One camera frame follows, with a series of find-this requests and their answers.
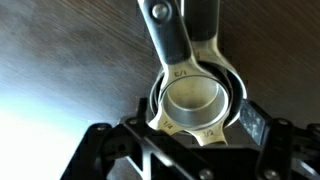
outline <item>bolt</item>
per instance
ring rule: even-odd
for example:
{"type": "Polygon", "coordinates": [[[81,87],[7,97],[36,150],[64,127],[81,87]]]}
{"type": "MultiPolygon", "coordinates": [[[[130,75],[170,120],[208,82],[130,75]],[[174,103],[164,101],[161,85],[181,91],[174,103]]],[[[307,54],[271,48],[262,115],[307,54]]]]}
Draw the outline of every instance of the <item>bolt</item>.
{"type": "Polygon", "coordinates": [[[105,129],[106,129],[106,126],[104,125],[98,126],[97,128],[98,131],[104,131],[105,129]]]}
{"type": "Polygon", "coordinates": [[[199,176],[202,180],[213,180],[213,173],[209,169],[202,169],[199,176]]]}
{"type": "Polygon", "coordinates": [[[152,15],[153,17],[155,17],[156,19],[163,19],[167,16],[168,14],[168,8],[167,6],[165,6],[164,4],[156,4],[155,6],[153,6],[152,9],[152,15]]]}
{"type": "Polygon", "coordinates": [[[283,119],[280,119],[279,123],[282,124],[282,125],[288,125],[289,124],[287,120],[283,120],[283,119]]]}
{"type": "Polygon", "coordinates": [[[138,121],[137,121],[136,119],[131,119],[131,120],[129,121],[130,124],[137,124],[137,122],[138,122],[138,121]]]}
{"type": "Polygon", "coordinates": [[[264,176],[268,179],[268,180],[280,180],[279,174],[271,169],[265,170],[264,171],[264,176]]]}

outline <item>bolt head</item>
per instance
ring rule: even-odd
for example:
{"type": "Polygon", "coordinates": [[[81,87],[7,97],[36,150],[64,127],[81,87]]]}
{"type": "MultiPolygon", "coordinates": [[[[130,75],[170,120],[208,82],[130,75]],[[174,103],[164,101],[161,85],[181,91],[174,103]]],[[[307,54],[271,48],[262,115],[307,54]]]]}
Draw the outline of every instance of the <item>bolt head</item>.
{"type": "Polygon", "coordinates": [[[277,171],[274,171],[272,169],[268,169],[264,171],[264,176],[268,180],[280,180],[280,176],[277,173],[277,171]]]}
{"type": "Polygon", "coordinates": [[[137,124],[137,122],[138,122],[138,121],[137,121],[136,119],[131,119],[131,120],[129,121],[130,124],[137,124]]]}
{"type": "Polygon", "coordinates": [[[104,125],[98,126],[97,130],[98,131],[104,131],[106,129],[106,127],[104,125]]]}
{"type": "Polygon", "coordinates": [[[289,124],[289,122],[287,120],[283,120],[283,119],[280,119],[279,123],[282,124],[282,125],[288,125],[289,124]]]}
{"type": "Polygon", "coordinates": [[[213,180],[213,173],[209,169],[201,170],[199,176],[202,180],[213,180]]]}
{"type": "Polygon", "coordinates": [[[168,7],[162,3],[156,4],[152,8],[152,15],[154,18],[161,20],[168,15],[168,7]]]}

